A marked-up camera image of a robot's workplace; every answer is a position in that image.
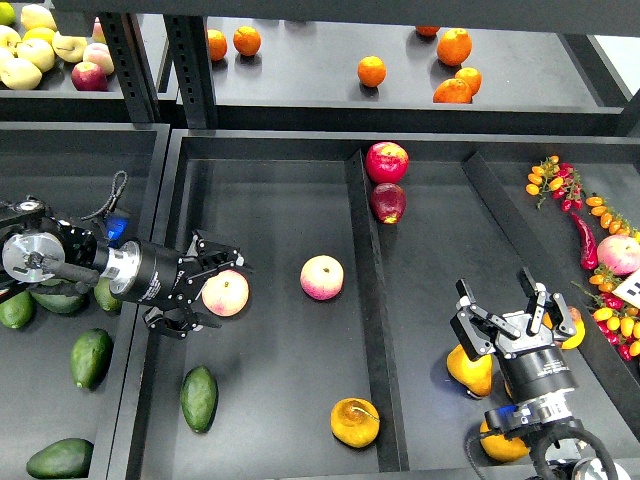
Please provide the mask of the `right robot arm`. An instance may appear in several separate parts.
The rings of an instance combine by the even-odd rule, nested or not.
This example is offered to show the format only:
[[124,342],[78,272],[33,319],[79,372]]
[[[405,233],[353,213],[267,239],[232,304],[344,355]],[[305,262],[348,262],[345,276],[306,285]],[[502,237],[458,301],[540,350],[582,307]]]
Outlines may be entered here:
[[519,271],[518,280],[528,304],[504,314],[481,307],[466,280],[456,283],[459,300],[451,327],[470,360],[498,361],[512,399],[486,412],[483,436],[522,440],[539,479],[624,478],[625,470],[567,404],[577,382],[560,345],[577,330],[564,297],[549,292],[527,269]]

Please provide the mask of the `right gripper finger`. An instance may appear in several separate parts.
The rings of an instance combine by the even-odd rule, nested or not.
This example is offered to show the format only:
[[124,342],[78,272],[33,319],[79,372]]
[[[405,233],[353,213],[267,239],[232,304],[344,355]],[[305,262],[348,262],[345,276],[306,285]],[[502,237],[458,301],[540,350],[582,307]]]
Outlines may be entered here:
[[528,298],[525,312],[529,315],[526,323],[529,337],[565,342],[576,335],[575,321],[561,293],[550,293],[526,267],[518,272],[518,280]]
[[510,341],[521,337],[521,331],[505,318],[478,306],[465,279],[459,279],[455,288],[459,301],[450,325],[470,360],[479,360],[484,355],[495,353],[498,350],[499,334]]

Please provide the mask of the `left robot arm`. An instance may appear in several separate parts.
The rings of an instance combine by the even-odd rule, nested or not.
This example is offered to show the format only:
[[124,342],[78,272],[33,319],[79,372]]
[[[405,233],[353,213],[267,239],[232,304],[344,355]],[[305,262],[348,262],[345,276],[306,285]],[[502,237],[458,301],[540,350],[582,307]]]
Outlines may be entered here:
[[143,319],[151,330],[183,339],[203,326],[216,327],[211,315],[194,305],[209,279],[244,267],[240,250],[200,230],[184,253],[124,240],[128,217],[117,203],[127,181],[126,172],[117,172],[103,206],[78,219],[55,214],[32,196],[2,203],[2,299],[23,290],[72,296],[105,278],[115,298],[146,307]]

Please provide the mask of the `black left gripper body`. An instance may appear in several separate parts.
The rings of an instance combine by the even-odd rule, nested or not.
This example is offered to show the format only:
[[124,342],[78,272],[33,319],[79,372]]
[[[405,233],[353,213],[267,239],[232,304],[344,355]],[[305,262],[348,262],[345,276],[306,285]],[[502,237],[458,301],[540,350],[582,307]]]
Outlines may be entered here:
[[191,246],[180,253],[146,241],[127,241],[119,248],[108,248],[107,278],[116,299],[163,310],[174,308],[174,292],[186,267],[204,251]]

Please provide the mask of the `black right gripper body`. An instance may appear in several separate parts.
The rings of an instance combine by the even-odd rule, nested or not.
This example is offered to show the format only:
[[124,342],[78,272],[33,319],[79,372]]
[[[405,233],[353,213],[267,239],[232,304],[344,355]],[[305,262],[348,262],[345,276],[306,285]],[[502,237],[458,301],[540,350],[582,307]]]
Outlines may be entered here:
[[527,313],[517,311],[502,317],[521,331],[521,337],[515,341],[499,334],[498,350],[495,352],[502,375],[511,382],[515,403],[577,388],[577,381],[554,340],[527,335]]

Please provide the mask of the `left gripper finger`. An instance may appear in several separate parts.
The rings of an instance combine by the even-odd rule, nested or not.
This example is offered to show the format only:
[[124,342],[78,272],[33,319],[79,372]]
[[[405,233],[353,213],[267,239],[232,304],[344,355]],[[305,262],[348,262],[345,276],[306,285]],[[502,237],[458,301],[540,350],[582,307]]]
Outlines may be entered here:
[[219,273],[251,267],[238,247],[221,244],[213,240],[212,234],[204,230],[194,230],[187,250],[187,279],[208,280]]
[[152,332],[168,337],[185,339],[190,332],[197,332],[205,327],[221,327],[221,321],[199,300],[186,300],[169,306],[143,303],[142,306],[146,327]]

